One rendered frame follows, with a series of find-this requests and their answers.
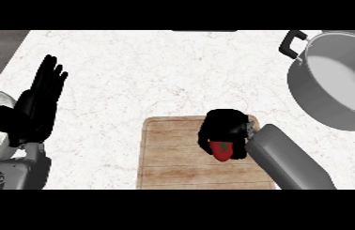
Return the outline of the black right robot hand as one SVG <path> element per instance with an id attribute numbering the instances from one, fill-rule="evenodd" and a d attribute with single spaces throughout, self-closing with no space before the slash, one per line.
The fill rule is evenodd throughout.
<path id="1" fill-rule="evenodd" d="M 234 109 L 214 109 L 207 116 L 198 131 L 198 145 L 211 155 L 210 141 L 232 142 L 232 160 L 242 160 L 247 157 L 248 116 Z"/>

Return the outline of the wooden cutting board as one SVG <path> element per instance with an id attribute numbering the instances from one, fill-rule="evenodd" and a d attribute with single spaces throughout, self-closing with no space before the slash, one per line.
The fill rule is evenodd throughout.
<path id="1" fill-rule="evenodd" d="M 275 182 L 251 157 L 217 161 L 197 144 L 204 116 L 155 116 L 143 121 L 139 190 L 272 190 Z"/>

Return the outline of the grey metal pot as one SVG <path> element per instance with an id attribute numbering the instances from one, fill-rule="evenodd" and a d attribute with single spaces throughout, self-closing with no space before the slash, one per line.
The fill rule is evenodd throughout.
<path id="1" fill-rule="evenodd" d="M 278 51 L 294 60 L 287 84 L 299 107 L 327 127 L 355 131 L 355 33 L 309 38 L 290 30 Z"/>

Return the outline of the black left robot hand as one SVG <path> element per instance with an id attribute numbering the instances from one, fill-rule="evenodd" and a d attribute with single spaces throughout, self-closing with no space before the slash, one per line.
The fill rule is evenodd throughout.
<path id="1" fill-rule="evenodd" d="M 10 147 L 43 143 L 49 138 L 66 77 L 68 72 L 56 63 L 56 57 L 47 54 L 32 79 L 32 86 L 22 92 L 15 106 L 0 106 L 0 131 L 9 135 Z"/>

